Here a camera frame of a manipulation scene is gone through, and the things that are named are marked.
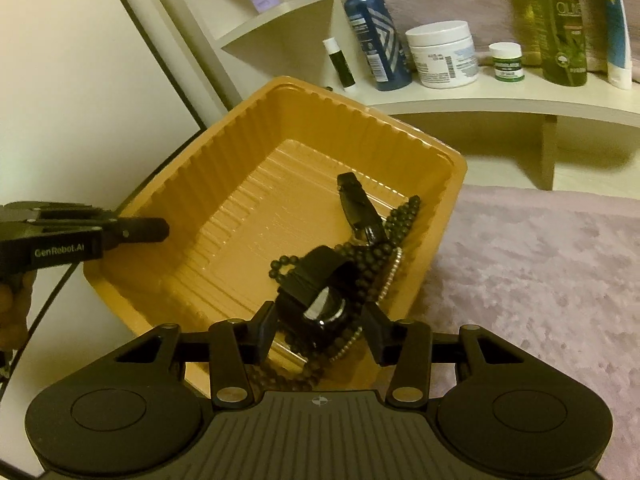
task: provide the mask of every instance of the human hand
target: human hand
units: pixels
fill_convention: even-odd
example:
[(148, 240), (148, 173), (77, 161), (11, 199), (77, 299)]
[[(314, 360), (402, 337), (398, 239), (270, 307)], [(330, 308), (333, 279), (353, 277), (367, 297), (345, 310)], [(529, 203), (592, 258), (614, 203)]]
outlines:
[(22, 286), (15, 294), (0, 283), (0, 350), (17, 350), (27, 341), (27, 314), (36, 272), (25, 272)]

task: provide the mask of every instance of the shelf support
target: shelf support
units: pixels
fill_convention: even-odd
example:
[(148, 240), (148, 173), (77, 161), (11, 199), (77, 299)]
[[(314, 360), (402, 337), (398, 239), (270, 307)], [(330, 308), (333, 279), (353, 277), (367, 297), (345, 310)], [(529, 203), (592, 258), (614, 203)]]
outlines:
[(554, 188), (554, 173), (556, 170), (556, 159), (558, 158), (558, 116), (545, 115), (542, 122), (542, 150), (540, 157), (540, 183), (541, 188), (552, 191)]

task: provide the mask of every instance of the white door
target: white door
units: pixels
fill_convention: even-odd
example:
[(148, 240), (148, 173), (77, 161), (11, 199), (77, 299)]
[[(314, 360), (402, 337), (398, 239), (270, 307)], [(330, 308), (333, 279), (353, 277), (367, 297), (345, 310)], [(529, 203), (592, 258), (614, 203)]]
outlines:
[[(200, 130), (120, 0), (0, 0), (0, 203), (117, 206)], [(0, 458), (41, 471), (24, 412), (44, 386), (130, 334), (78, 269), (0, 410)], [(64, 269), (39, 273), (33, 312)]]

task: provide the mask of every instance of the orange bin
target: orange bin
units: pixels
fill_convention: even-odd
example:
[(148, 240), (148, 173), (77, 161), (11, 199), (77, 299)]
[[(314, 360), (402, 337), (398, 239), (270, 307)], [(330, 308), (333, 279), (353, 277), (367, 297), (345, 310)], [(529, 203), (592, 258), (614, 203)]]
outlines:
[[(406, 317), (435, 255), (466, 171), (462, 156), (412, 126), (292, 78), (274, 79), (189, 144), (124, 209), (161, 216), (161, 244), (120, 245), (84, 274), (136, 334), (176, 322), (203, 331), (249, 319), (277, 284), (270, 261), (350, 238), (336, 177), (353, 171), (378, 212), (417, 194), (420, 212), (381, 307)], [(300, 358), (277, 339), (269, 359)], [(320, 388), (367, 388), (378, 368), (364, 341), (327, 370)], [(187, 380), (208, 393), (206, 367)]]

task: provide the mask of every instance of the blue spray bottle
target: blue spray bottle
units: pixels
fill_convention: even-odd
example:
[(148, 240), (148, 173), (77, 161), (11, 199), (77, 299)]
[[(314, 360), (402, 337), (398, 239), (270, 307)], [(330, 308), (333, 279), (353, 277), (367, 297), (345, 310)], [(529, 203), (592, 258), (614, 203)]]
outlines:
[(407, 86), (412, 76), (385, 1), (347, 0), (344, 10), (367, 56), (378, 90)]

